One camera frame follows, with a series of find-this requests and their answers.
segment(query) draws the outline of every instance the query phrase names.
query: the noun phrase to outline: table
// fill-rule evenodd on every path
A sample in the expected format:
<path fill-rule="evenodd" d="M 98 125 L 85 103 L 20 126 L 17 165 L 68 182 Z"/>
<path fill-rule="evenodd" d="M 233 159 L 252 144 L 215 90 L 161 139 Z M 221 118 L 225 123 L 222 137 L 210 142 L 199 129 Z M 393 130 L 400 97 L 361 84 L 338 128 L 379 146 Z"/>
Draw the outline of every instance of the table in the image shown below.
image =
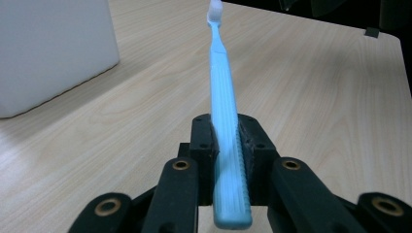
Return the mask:
<path fill-rule="evenodd" d="M 204 1 L 110 1 L 120 64 L 30 112 L 0 120 L 0 231 L 67 231 L 94 197 L 157 184 L 210 113 Z M 305 161 L 356 202 L 379 191 L 412 205 L 412 102 L 399 40 L 224 3 L 238 111 L 282 156 Z M 199 232 L 223 232 L 200 208 Z M 266 208 L 254 225 L 268 232 Z"/>

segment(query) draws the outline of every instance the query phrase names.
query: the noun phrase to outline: wooden table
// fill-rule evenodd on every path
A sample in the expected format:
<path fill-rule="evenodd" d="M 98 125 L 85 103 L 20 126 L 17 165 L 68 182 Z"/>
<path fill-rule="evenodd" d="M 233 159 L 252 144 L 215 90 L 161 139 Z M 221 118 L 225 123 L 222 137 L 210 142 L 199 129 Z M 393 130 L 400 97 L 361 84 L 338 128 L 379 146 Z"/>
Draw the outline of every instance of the wooden table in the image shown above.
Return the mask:
<path fill-rule="evenodd" d="M 67 231 L 94 197 L 136 197 L 210 113 L 204 1 L 111 1 L 121 62 L 32 111 L 0 120 L 0 231 Z M 224 4 L 238 111 L 282 156 L 352 202 L 379 191 L 412 204 L 412 102 L 399 40 Z M 253 208 L 249 232 L 269 232 Z M 199 232 L 221 232 L 210 207 Z"/>

